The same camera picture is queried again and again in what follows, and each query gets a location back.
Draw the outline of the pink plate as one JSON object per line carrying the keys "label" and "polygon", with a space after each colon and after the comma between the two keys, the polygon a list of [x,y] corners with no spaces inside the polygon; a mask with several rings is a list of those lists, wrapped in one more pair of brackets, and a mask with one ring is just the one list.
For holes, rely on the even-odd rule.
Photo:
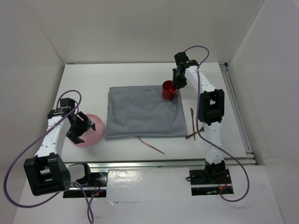
{"label": "pink plate", "polygon": [[81,139],[85,141],[84,143],[74,144],[69,140],[73,145],[81,148],[91,147],[96,144],[101,139],[105,129],[103,121],[98,116],[94,114],[86,114],[86,116],[95,123],[96,130],[89,129],[81,136]]}

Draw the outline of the red enamel mug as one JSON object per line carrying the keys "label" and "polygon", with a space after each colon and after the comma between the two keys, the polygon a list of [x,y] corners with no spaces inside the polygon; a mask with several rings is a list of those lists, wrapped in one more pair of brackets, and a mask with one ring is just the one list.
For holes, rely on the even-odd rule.
{"label": "red enamel mug", "polygon": [[177,87],[171,80],[167,80],[162,84],[162,96],[164,99],[173,100],[176,95]]}

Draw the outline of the grey cloth placemat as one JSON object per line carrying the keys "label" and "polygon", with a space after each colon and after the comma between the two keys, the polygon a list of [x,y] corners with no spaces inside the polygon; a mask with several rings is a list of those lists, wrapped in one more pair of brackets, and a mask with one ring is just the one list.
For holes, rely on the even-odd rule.
{"label": "grey cloth placemat", "polygon": [[180,138],[187,126],[180,92],[164,99],[160,85],[111,87],[108,93],[106,140]]}

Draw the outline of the copper spoon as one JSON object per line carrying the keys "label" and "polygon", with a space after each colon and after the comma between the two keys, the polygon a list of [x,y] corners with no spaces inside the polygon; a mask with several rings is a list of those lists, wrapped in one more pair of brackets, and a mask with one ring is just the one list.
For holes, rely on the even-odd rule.
{"label": "copper spoon", "polygon": [[[199,130],[199,132],[203,132],[203,131],[204,131],[204,127],[201,127],[200,130]],[[192,133],[192,134],[189,134],[189,135],[185,136],[185,138],[186,138],[186,139],[189,139],[189,138],[191,138],[191,137],[194,137],[197,133],[198,133],[198,131],[196,131],[196,132],[194,132],[194,133]]]}

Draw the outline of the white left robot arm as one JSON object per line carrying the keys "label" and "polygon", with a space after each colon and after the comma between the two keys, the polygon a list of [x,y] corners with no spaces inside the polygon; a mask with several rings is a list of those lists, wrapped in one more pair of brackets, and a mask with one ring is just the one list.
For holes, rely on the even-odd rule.
{"label": "white left robot arm", "polygon": [[59,106],[48,113],[49,133],[33,158],[24,162],[25,173],[33,195],[40,196],[66,191],[73,182],[87,186],[92,174],[86,163],[67,166],[62,158],[65,139],[76,146],[94,144],[101,136],[96,124],[82,112],[73,112],[76,101],[63,98]]}

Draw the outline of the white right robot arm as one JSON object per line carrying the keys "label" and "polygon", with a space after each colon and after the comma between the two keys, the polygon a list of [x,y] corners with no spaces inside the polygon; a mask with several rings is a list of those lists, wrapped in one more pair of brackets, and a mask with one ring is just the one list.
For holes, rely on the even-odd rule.
{"label": "white right robot arm", "polygon": [[198,93],[197,117],[204,128],[204,141],[210,145],[205,156],[205,168],[198,181],[216,183],[225,173],[225,162],[221,146],[220,126],[224,116],[225,94],[217,89],[202,73],[196,60],[190,60],[185,52],[174,56],[173,84],[178,89],[191,83]]}

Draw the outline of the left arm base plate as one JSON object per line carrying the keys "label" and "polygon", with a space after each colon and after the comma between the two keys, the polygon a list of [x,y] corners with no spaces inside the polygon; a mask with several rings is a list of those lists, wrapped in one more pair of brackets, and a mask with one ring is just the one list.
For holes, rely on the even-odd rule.
{"label": "left arm base plate", "polygon": [[[87,198],[104,198],[107,196],[108,171],[91,172],[90,180],[81,184]],[[78,187],[71,187],[63,193],[63,198],[84,198],[84,194]]]}

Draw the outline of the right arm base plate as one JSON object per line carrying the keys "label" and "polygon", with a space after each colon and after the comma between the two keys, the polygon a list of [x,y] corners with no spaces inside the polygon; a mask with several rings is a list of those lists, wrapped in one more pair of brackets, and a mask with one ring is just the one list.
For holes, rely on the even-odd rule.
{"label": "right arm base plate", "polygon": [[222,194],[234,194],[230,172],[228,169],[223,174],[208,179],[205,176],[204,170],[189,170],[189,176],[186,177],[191,185],[192,196],[210,196]]}

